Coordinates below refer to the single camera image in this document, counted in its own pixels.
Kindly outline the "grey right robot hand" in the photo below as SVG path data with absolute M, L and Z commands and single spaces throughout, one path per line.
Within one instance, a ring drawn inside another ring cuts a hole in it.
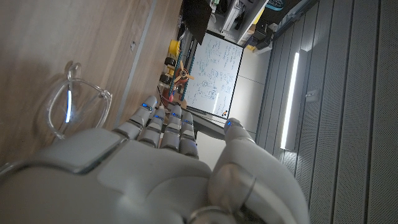
M 223 127 L 214 168 L 193 117 L 148 97 L 118 128 L 87 129 L 1 169 L 2 223 L 308 223 L 292 173 L 242 124 Z

